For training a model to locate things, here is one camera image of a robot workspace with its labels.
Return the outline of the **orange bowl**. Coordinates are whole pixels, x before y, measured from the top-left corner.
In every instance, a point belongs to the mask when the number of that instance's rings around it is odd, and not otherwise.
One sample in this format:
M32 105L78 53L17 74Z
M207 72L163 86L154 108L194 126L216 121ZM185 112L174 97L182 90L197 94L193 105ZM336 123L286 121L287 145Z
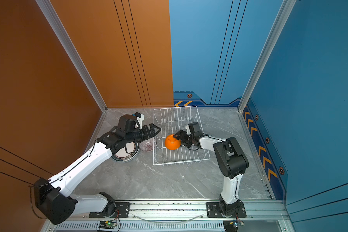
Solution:
M178 148L181 147L181 141L174 138L173 134L170 134L165 139L165 147L168 150L177 150Z

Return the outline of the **white wire dish rack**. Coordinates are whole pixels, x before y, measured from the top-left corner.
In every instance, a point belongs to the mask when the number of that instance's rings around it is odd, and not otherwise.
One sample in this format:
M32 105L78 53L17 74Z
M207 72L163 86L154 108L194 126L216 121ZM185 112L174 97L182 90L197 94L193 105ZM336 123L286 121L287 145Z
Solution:
M161 132L154 138L153 165L170 165L209 160L210 154L206 149L196 146L191 148L183 144L176 150L166 147L166 138L180 130L189 133L189 124L198 122L202 128L201 118L196 106L158 108L153 113L154 124L161 128Z

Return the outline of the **green rimmed white plate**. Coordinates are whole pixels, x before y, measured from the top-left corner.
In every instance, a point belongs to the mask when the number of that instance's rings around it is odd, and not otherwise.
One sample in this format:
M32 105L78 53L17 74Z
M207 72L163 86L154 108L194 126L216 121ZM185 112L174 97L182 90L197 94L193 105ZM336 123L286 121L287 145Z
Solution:
M140 147L138 143L128 143L116 154L112 155L111 159L116 162L128 162L133 160L139 151Z

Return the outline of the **white ribbed bowl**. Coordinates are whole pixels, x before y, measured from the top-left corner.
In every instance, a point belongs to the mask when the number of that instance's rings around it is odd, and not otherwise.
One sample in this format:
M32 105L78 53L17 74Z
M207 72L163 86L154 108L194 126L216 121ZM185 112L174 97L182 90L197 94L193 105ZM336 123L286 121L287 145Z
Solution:
M145 140L142 143L140 143L140 149L143 152L150 152L150 151L153 150L153 148L154 148L154 140L153 140L153 138Z

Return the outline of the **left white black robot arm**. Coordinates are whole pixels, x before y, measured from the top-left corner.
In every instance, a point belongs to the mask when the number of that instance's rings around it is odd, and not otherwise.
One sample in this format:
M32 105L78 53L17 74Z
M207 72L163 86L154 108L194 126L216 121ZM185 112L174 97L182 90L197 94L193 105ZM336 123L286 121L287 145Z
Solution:
M40 178L33 186L35 206L54 225L69 217L96 213L110 218L116 211L115 199L105 192L75 195L74 189L108 159L125 162L139 151L140 143L156 137L161 128L143 125L144 115L123 115L117 126L96 139L84 155L50 179Z

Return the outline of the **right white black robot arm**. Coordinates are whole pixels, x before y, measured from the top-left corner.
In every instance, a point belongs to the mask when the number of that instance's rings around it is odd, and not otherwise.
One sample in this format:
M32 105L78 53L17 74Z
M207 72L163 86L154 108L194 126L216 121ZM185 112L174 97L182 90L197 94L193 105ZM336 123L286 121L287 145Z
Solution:
M218 167L223 174L223 188L219 196L218 215L246 218L246 208L239 197L241 180L249 167L249 161L236 138L221 139L203 133L198 122L188 125L172 135L174 141L190 149L206 149L215 153Z

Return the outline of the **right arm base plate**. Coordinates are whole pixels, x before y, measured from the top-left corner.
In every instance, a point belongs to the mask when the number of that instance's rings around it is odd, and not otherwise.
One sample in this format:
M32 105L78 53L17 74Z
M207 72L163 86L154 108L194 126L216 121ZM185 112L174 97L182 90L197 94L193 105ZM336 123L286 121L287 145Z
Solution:
M244 203L237 201L233 204L227 205L223 202L207 202L206 203L208 218L246 218L246 208Z

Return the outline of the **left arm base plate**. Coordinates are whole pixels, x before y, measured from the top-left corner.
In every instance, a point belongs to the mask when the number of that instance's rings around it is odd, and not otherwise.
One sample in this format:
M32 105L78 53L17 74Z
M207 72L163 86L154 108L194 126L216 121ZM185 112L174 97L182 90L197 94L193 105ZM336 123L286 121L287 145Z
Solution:
M115 208L111 215L107 216L104 212L91 212L89 213L89 218L128 218L131 206L130 204L131 203L129 202L115 203Z

